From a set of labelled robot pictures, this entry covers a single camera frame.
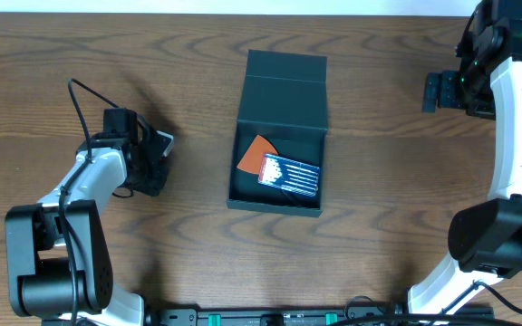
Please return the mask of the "orange scraper wooden handle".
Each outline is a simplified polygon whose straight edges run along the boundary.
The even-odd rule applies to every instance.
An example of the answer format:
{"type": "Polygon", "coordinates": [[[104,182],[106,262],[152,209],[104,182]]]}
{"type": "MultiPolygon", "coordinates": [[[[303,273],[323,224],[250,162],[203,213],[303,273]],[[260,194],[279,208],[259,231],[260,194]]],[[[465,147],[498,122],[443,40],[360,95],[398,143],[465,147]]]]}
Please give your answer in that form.
{"type": "Polygon", "coordinates": [[[265,154],[277,155],[278,151],[266,138],[256,135],[238,162],[237,169],[249,174],[258,175],[265,154]]]}

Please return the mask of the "blue precision screwdriver set case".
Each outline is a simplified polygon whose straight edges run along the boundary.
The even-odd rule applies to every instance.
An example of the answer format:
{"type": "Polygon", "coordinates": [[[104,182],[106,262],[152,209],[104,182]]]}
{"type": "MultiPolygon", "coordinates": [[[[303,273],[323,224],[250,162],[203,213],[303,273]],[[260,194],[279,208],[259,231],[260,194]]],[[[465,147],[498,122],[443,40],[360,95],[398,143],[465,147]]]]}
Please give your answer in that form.
{"type": "Polygon", "coordinates": [[[315,197],[319,189],[320,168],[289,158],[265,154],[258,183],[285,192],[315,197]]]}

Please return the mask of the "black gift box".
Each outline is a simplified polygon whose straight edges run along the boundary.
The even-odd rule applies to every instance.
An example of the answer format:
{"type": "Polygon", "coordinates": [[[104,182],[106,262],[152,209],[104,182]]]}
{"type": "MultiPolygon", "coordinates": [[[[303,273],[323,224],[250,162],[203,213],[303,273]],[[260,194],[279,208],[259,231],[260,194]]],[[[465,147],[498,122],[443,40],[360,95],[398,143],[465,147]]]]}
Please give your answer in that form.
{"type": "Polygon", "coordinates": [[[295,194],[304,203],[304,207],[297,207],[280,189],[259,184],[258,175],[237,169],[237,164],[260,135],[276,148],[278,156],[324,167],[326,69],[324,56],[248,52],[228,181],[229,208],[290,216],[321,215],[323,171],[315,197],[295,194]]]}

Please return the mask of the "small steel claw hammer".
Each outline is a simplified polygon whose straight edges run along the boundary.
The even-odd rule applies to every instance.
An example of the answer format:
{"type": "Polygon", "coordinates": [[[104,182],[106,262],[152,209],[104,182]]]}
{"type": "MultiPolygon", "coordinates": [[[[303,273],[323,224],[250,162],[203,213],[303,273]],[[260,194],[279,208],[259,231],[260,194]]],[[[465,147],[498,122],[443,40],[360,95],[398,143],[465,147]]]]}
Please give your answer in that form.
{"type": "Polygon", "coordinates": [[[282,194],[287,198],[287,200],[291,203],[292,206],[297,206],[297,207],[304,207],[304,203],[302,201],[300,201],[294,193],[292,192],[289,192],[289,191],[285,191],[285,190],[281,190],[282,194]]]}

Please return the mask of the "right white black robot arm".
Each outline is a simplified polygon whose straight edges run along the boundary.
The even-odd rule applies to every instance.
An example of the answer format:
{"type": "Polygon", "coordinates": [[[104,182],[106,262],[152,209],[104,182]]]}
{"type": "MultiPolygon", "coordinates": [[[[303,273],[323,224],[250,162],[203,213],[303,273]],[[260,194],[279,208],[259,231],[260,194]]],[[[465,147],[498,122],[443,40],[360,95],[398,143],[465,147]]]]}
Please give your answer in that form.
{"type": "Polygon", "coordinates": [[[456,71],[428,75],[422,108],[494,120],[495,163],[486,201],[453,217],[448,253],[409,289],[407,313],[427,324],[455,320],[473,296],[522,273],[522,1],[479,2],[455,53],[456,71]]]}

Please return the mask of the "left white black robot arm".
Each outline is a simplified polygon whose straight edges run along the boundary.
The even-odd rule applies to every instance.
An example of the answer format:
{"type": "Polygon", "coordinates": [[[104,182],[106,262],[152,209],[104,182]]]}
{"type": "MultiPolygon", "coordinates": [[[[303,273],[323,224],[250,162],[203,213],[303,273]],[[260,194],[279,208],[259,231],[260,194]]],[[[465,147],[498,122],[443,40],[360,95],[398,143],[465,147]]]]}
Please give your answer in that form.
{"type": "Polygon", "coordinates": [[[66,325],[146,325],[147,305],[113,279],[101,214],[119,188],[157,196],[172,135],[124,108],[103,113],[100,133],[76,150],[75,163],[37,203],[5,216],[9,300],[21,317],[66,325]]]}

